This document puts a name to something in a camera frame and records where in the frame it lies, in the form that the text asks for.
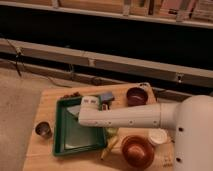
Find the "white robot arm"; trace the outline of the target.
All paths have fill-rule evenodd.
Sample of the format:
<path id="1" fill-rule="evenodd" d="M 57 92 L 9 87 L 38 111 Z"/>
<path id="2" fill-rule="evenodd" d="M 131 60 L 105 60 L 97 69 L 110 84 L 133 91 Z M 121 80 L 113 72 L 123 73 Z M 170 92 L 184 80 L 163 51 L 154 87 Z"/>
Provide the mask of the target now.
<path id="1" fill-rule="evenodd" d="M 93 127 L 174 129 L 174 171 L 213 171 L 213 97 L 101 111 L 84 96 L 78 122 Z"/>

